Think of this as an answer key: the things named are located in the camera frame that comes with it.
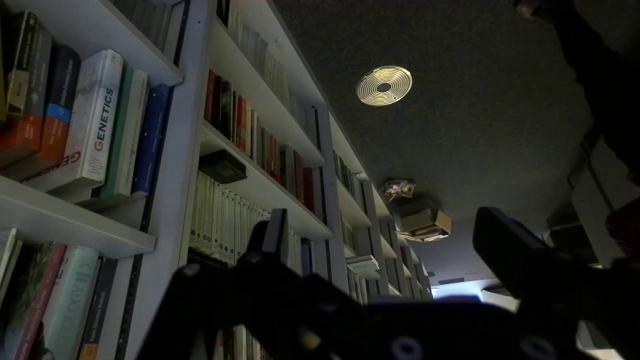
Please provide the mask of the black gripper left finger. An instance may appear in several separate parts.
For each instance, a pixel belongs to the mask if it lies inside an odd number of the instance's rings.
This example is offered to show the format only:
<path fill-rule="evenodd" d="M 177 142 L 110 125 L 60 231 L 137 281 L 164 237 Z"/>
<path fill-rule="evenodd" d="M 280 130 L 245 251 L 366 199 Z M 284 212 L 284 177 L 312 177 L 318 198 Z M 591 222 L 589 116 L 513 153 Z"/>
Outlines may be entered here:
<path fill-rule="evenodd" d="M 247 251 L 272 253 L 280 261 L 288 258 L 288 210 L 287 207 L 274 207 L 268 220 L 261 220 L 254 225 Z"/>

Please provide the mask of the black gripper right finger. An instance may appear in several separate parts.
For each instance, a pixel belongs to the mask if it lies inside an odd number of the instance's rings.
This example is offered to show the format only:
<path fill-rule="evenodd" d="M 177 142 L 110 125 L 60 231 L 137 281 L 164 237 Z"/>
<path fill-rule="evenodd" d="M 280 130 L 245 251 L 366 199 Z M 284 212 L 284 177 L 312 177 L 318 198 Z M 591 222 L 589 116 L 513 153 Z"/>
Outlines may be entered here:
<path fill-rule="evenodd" d="M 515 298 L 533 298 L 552 270 L 552 248 L 500 207 L 477 212 L 473 244 Z"/>

